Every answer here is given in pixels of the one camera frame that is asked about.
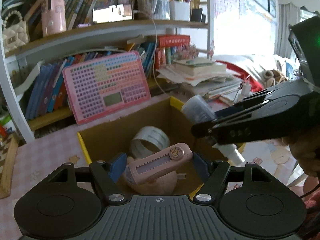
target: wooden chessboard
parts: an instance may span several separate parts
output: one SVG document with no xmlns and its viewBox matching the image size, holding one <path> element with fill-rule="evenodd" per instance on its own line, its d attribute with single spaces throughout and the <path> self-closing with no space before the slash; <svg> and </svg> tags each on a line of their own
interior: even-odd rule
<svg viewBox="0 0 320 240">
<path fill-rule="evenodd" d="M 10 196 L 14 160 L 18 150 L 19 139 L 10 134 L 0 147 L 0 199 Z"/>
</svg>

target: crosshair symbol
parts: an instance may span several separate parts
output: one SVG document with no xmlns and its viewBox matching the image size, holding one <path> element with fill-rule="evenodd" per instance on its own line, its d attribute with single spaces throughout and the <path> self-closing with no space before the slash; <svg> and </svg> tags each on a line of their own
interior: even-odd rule
<svg viewBox="0 0 320 240">
<path fill-rule="evenodd" d="M 164 201 L 164 199 L 163 199 L 163 198 L 157 198 L 156 201 L 157 201 L 158 203 L 162 203 L 162 202 Z"/>
</svg>

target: shelf board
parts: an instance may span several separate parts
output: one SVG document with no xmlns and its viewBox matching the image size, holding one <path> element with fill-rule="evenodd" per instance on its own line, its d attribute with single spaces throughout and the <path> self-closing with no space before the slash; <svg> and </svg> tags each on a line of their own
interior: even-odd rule
<svg viewBox="0 0 320 240">
<path fill-rule="evenodd" d="M 67 106 L 64 108 L 54 110 L 52 113 L 47 113 L 43 116 L 29 120 L 28 125 L 30 126 L 30 129 L 32 131 L 35 131 L 35 130 L 40 129 L 46 125 L 52 124 L 52 123 L 57 122 L 62 119 L 65 119 L 65 118 L 72 116 L 72 115 L 73 115 L 72 111 Z"/>
<path fill-rule="evenodd" d="M 207 29 L 208 25 L 199 22 L 187 22 L 187 21 L 173 21 L 173 20 L 155 20 L 157 28 L 196 28 Z M 92 25 L 85 28 L 76 28 L 63 33 L 53 34 L 39 40 L 30 42 L 17 49 L 9 51 L 5 54 L 5 57 L 16 55 L 24 57 L 31 53 L 48 49 L 52 46 L 63 44 L 68 41 L 84 40 L 85 38 L 104 35 L 107 33 L 116 33 L 124 31 L 139 31 L 144 30 L 146 26 L 152 28 L 152 20 L 127 20 L 119 22 L 101 23 Z"/>
<path fill-rule="evenodd" d="M 165 79 L 157 79 L 158 83 L 164 84 L 166 83 Z M 154 78 L 150 78 L 147 80 L 148 82 L 148 87 L 150 89 L 155 88 L 157 86 Z M 32 131 L 35 131 L 37 129 L 40 129 L 46 125 L 52 124 L 54 122 L 60 121 L 62 119 L 65 119 L 67 117 L 72 116 L 73 113 L 72 111 L 69 109 L 69 107 L 64 107 L 64 108 L 60 108 L 57 110 L 54 110 L 52 113 L 47 113 L 43 116 L 37 117 L 35 119 L 29 120 L 28 121 L 28 125 L 30 126 L 30 129 Z"/>
</svg>

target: pink checkered tablecloth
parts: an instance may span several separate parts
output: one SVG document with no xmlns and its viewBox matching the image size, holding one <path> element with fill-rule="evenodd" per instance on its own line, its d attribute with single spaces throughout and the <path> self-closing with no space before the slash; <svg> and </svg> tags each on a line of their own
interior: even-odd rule
<svg viewBox="0 0 320 240">
<path fill-rule="evenodd" d="M 166 95 L 153 97 L 138 106 L 132 106 L 88 124 L 69 126 L 19 147 L 13 169 L 11 195 L 0 200 L 0 239 L 17 240 L 21 237 L 13 217 L 13 208 L 19 198 L 33 186 L 60 165 L 69 162 L 69 158 L 74 155 L 79 158 L 75 167 L 87 166 L 76 135 L 78 131 L 129 115 L 166 97 Z"/>
</svg>

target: purple book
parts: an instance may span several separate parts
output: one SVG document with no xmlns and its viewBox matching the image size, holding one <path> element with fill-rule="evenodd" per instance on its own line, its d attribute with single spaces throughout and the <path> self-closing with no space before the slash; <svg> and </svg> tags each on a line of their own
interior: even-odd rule
<svg viewBox="0 0 320 240">
<path fill-rule="evenodd" d="M 54 83 L 54 80 L 55 78 L 57 77 L 58 73 L 59 73 L 59 69 L 60 69 L 60 66 L 63 62 L 62 61 L 59 61 L 55 66 L 54 66 L 54 69 L 52 71 L 52 74 L 49 78 L 49 82 L 48 82 L 48 85 L 47 87 L 45 88 L 45 91 L 44 91 L 44 94 L 43 94 L 43 97 L 41 99 L 41 104 L 40 104 L 40 107 L 39 107 L 39 112 L 38 114 L 39 115 L 45 115 L 47 113 L 47 109 L 48 109 L 48 105 L 49 105 L 49 101 L 51 99 L 51 96 L 52 96 L 52 92 L 53 92 L 53 83 Z"/>
</svg>

